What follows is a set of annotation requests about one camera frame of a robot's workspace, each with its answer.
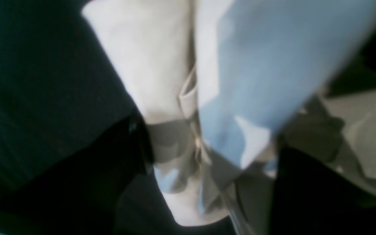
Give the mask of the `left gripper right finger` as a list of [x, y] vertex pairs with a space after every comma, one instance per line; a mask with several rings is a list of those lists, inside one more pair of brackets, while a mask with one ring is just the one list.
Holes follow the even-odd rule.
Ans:
[[222, 198], [238, 235], [376, 235], [376, 196], [293, 148], [254, 162]]

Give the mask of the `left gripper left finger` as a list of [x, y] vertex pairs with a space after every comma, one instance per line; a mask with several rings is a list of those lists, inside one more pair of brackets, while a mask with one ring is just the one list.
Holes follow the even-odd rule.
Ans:
[[164, 209], [126, 219], [128, 185], [152, 168], [146, 126], [133, 111], [94, 143], [0, 198], [2, 235], [176, 235]]

